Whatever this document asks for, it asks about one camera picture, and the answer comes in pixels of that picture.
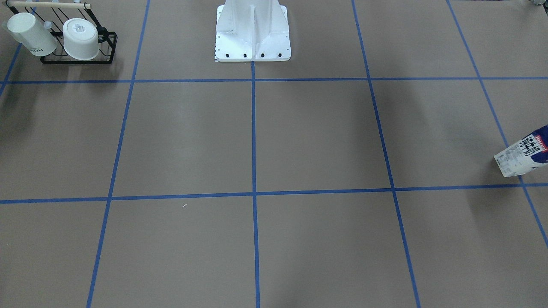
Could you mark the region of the blue white milk carton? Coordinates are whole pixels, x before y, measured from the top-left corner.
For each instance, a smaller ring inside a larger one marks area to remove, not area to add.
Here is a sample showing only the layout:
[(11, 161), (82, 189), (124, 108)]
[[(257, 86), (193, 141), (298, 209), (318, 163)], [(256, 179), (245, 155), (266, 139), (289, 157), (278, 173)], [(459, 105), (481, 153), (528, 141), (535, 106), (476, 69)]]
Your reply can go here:
[(494, 155), (503, 177), (517, 177), (548, 164), (548, 126), (532, 131)]

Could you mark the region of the white mug far on rack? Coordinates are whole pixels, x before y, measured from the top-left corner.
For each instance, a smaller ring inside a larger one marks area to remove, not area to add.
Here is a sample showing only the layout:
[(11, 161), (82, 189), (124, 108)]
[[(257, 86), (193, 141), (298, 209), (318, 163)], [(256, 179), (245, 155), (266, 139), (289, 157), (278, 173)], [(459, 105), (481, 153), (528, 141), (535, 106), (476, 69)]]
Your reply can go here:
[(72, 58), (87, 61), (99, 53), (98, 30), (86, 19), (74, 18), (63, 23), (63, 48)]

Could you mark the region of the white mug on rack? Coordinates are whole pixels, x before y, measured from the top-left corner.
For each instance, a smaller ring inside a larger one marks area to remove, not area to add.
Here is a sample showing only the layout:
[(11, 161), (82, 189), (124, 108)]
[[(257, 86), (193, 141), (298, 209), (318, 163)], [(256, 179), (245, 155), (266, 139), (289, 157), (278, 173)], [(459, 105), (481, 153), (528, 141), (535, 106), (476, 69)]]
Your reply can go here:
[(63, 48), (72, 58), (87, 61), (99, 53), (98, 30), (86, 19), (74, 18), (63, 23)]
[(43, 23), (29, 12), (20, 12), (2, 23), (15, 41), (21, 43), (32, 55), (42, 57), (56, 51), (57, 40)]

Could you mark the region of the white mug near on rack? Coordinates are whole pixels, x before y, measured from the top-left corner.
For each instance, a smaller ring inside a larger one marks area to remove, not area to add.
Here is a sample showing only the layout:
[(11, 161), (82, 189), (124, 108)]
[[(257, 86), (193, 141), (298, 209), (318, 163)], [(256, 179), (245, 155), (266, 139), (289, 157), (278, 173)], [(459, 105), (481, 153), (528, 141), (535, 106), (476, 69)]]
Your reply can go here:
[(2, 23), (15, 41), (21, 43), (32, 55), (42, 57), (56, 51), (57, 40), (43, 23), (29, 12), (20, 12)]

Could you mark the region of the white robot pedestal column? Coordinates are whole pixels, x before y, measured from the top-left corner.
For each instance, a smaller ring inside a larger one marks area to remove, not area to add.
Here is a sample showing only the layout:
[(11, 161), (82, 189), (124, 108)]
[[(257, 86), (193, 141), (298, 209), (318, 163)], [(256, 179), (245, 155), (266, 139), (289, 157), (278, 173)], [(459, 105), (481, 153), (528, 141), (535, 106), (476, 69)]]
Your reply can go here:
[(291, 59), (288, 10), (279, 1), (226, 0), (216, 18), (215, 61)]

